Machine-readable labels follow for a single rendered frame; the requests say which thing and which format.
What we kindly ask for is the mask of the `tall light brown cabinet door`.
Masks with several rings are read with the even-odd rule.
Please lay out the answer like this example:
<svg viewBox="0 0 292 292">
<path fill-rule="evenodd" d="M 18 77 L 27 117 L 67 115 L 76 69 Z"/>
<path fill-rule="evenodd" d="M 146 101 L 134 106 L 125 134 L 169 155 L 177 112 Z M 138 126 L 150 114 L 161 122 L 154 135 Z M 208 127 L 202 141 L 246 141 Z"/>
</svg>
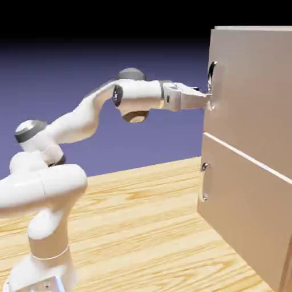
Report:
<svg viewBox="0 0 292 292">
<path fill-rule="evenodd" d="M 292 27 L 218 27 L 204 130 L 292 179 Z"/>
</svg>

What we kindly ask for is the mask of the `long curved metal handle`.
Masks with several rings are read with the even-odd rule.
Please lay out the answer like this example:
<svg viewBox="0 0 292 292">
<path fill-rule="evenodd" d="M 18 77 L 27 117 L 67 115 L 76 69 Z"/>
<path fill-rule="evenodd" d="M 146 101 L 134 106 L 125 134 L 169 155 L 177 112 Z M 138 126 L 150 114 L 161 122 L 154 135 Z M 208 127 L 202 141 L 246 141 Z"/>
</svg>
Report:
<svg viewBox="0 0 292 292">
<path fill-rule="evenodd" d="M 217 65 L 216 61 L 213 61 L 208 69 L 208 84 L 207 84 L 207 94 L 212 94 L 212 80 L 213 80 L 213 74 L 214 74 L 214 69 Z M 207 108 L 208 110 L 212 111 L 214 110 L 214 105 L 212 104 L 212 108 Z"/>
</svg>

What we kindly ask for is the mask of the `short light brown cabinet door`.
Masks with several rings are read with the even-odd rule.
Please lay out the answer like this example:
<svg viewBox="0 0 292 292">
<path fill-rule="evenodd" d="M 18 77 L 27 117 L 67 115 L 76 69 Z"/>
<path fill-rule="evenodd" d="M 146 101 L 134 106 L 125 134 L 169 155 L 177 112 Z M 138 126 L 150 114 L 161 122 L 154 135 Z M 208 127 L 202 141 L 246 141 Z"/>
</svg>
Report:
<svg viewBox="0 0 292 292">
<path fill-rule="evenodd" d="M 292 179 L 203 134 L 198 211 L 275 291 L 292 292 Z"/>
</svg>

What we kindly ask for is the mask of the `light brown wooden cabinet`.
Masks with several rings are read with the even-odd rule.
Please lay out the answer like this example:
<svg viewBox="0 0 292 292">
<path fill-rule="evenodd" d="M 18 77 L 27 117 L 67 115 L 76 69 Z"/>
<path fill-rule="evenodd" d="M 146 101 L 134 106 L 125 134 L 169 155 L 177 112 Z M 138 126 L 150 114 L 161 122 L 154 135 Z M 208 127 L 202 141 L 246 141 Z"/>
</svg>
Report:
<svg viewBox="0 0 292 292">
<path fill-rule="evenodd" d="M 214 28 L 208 91 L 198 212 L 292 292 L 292 26 Z"/>
</svg>

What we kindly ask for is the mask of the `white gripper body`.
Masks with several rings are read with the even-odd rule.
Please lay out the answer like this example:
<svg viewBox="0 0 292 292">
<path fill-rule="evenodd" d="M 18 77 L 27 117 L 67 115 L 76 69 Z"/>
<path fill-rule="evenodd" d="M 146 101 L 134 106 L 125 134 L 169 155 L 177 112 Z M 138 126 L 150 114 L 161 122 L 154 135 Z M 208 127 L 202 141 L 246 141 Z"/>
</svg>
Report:
<svg viewBox="0 0 292 292">
<path fill-rule="evenodd" d="M 180 110 L 191 110 L 204 108 L 206 105 L 206 94 L 202 93 L 198 88 L 187 86 L 183 83 L 175 83 L 180 90 Z"/>
</svg>

